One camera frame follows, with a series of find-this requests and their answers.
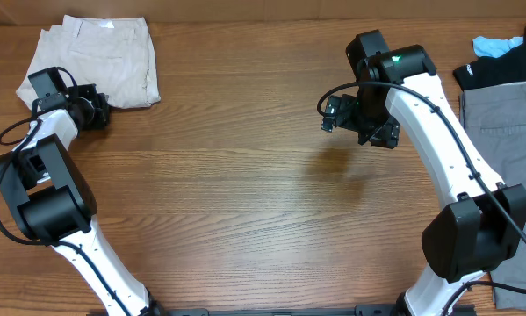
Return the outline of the beige shorts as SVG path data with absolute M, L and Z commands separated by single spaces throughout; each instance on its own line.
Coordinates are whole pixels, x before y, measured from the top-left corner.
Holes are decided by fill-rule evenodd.
M 161 101 L 155 49 L 145 18 L 77 18 L 42 29 L 27 74 L 62 67 L 77 84 L 97 85 L 120 109 Z

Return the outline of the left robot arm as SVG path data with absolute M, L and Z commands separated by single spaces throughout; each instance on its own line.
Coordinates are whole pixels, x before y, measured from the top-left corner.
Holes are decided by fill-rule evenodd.
M 110 123 L 107 97 L 93 84 L 66 85 L 62 67 L 29 75 L 36 92 L 27 135 L 0 156 L 0 231 L 22 245 L 52 248 L 79 272 L 109 315 L 163 315 L 164 308 L 104 237 L 97 202 L 70 155 L 86 130 Z

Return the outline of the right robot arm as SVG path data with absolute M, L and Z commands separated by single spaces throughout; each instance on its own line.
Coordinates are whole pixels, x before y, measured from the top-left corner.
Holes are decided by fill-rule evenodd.
M 440 212 L 422 233 L 427 264 L 392 304 L 358 305 L 358 315 L 472 315 L 461 296 L 512 258 L 523 239 L 526 189 L 509 186 L 483 159 L 444 95 L 426 50 L 392 50 L 380 31 L 346 47 L 356 95 L 346 85 L 317 104 L 326 132 L 343 128 L 360 144 L 395 148 L 406 133 L 435 186 Z

